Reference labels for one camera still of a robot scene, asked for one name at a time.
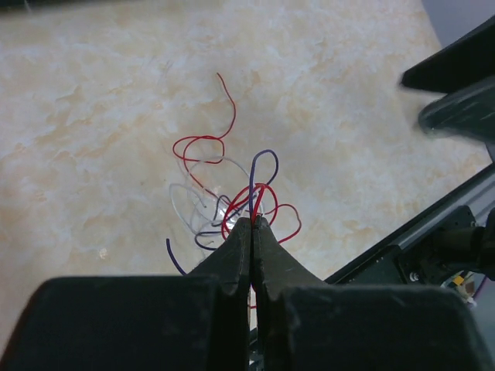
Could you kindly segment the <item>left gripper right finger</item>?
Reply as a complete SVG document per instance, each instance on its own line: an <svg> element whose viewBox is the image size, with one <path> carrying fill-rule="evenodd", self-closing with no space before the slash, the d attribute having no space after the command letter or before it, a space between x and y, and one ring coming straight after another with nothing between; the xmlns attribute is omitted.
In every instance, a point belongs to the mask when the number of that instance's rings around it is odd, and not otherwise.
<svg viewBox="0 0 495 371"><path fill-rule="evenodd" d="M266 370L492 370L461 298L435 286L327 284L258 217L251 230Z"/></svg>

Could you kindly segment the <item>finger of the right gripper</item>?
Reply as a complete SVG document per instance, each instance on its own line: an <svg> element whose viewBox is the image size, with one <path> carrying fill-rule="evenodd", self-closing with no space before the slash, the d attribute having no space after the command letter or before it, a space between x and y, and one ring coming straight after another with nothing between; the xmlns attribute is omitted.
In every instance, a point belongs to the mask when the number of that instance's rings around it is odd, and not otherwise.
<svg viewBox="0 0 495 371"><path fill-rule="evenodd" d="M406 70L403 87L454 93L494 75L494 18Z"/></svg>
<svg viewBox="0 0 495 371"><path fill-rule="evenodd" d="M422 109L418 125L425 132L463 136L494 144L494 77L487 77Z"/></svg>

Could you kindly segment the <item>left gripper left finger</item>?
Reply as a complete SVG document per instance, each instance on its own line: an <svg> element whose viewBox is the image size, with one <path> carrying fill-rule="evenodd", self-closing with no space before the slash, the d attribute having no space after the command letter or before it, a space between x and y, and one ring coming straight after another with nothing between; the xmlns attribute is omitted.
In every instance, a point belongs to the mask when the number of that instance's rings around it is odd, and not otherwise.
<svg viewBox="0 0 495 371"><path fill-rule="evenodd" d="M3 370L246 370L251 223L183 276L57 277L32 294Z"/></svg>

